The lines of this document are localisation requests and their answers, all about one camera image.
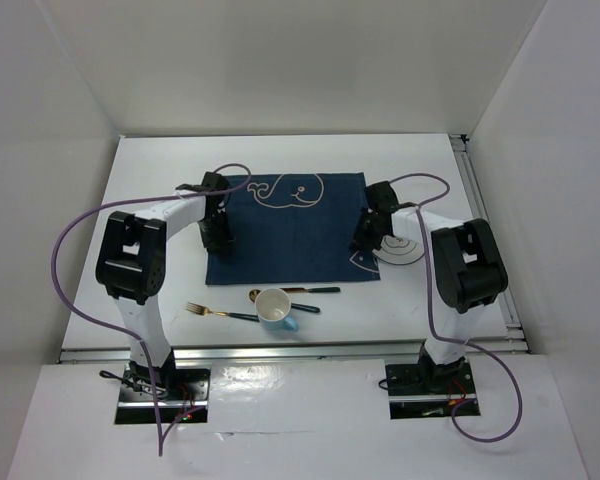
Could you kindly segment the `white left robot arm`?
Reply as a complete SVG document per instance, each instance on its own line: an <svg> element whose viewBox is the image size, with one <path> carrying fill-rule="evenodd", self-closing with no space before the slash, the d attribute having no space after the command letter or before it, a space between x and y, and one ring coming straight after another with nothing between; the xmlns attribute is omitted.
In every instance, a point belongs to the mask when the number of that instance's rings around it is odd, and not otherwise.
<svg viewBox="0 0 600 480"><path fill-rule="evenodd" d="M141 381L156 399L173 394L178 377L158 302L166 277L167 242L196 224L209 254L228 255L234 242L225 210L229 189L226 177L207 172L201 184L179 186L174 200L136 213L116 211L107 220L96 280L114 299L132 336L132 379Z"/></svg>

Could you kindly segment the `white and blue mug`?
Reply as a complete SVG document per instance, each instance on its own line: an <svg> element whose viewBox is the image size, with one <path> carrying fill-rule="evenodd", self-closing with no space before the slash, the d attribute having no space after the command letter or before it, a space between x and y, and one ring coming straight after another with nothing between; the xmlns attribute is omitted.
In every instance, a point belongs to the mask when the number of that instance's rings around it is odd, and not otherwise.
<svg viewBox="0 0 600 480"><path fill-rule="evenodd" d="M291 315L291 300L281 289L262 290L255 298L255 312L260 326L272 338L291 339L299 329Z"/></svg>

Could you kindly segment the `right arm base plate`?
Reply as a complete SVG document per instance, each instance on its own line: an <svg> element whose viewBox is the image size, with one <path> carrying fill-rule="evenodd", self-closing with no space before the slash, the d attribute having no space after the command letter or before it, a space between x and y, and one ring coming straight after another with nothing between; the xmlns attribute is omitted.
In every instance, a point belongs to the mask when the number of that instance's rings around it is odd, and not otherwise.
<svg viewBox="0 0 600 480"><path fill-rule="evenodd" d="M419 379L415 364L388 364L378 387L388 395L392 420L450 417L456 406L459 417L481 415L468 363L451 380L433 389Z"/></svg>

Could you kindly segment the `gold fork dark handle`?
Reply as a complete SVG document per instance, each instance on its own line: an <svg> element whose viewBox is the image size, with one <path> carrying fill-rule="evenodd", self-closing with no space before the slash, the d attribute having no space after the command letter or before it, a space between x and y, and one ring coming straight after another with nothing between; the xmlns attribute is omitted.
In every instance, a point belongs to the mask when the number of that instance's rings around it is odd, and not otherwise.
<svg viewBox="0 0 600 480"><path fill-rule="evenodd" d="M250 321L250 322L258 322L259 321L258 316L254 315L254 314L212 310L206 306L203 306L200 304L195 304L195 303L190 303L190 302L188 302L186 304L186 310L189 313L192 313L192 314L195 314L198 316L227 317L227 318L234 318L234 319Z"/></svg>

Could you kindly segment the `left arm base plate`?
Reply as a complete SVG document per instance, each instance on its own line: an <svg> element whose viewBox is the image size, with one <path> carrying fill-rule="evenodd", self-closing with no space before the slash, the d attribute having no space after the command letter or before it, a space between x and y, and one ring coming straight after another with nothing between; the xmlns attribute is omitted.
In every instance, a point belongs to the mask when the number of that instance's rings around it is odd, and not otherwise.
<svg viewBox="0 0 600 480"><path fill-rule="evenodd" d="M100 370L99 376L119 382L116 425L155 422L152 389L148 380L134 379L129 367L122 374ZM210 379L209 368L176 369L174 383L169 388L157 387L162 422L170 424L178 415L183 415L181 422L206 423Z"/></svg>

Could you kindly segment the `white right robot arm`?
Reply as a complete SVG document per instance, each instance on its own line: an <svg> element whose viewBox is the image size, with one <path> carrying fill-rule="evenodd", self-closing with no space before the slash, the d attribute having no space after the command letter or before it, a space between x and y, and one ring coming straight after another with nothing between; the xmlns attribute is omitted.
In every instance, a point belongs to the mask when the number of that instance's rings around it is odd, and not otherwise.
<svg viewBox="0 0 600 480"><path fill-rule="evenodd" d="M400 203L388 181L365 188L351 248L374 251L388 236L423 248L429 334L419 351L416 379L428 392L446 388L465 362L465 346L485 308L508 287L489 223L454 220Z"/></svg>

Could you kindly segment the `blue fabric placemat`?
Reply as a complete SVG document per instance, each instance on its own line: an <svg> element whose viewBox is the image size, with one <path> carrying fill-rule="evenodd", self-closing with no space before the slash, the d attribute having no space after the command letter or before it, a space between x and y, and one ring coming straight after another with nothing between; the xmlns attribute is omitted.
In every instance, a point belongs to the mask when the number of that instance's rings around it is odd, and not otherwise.
<svg viewBox="0 0 600 480"><path fill-rule="evenodd" d="M374 255L350 247L365 187L362 172L254 175L229 197L232 251L208 256L205 284L380 280Z"/></svg>

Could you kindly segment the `white round plate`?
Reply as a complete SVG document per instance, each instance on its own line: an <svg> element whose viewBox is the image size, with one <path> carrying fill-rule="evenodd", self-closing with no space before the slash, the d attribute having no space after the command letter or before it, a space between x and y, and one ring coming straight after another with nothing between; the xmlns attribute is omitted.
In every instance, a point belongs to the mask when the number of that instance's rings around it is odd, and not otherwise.
<svg viewBox="0 0 600 480"><path fill-rule="evenodd" d="M424 255L423 247L412 240L385 236L380 248L373 255L381 262L393 266L408 266L417 263Z"/></svg>

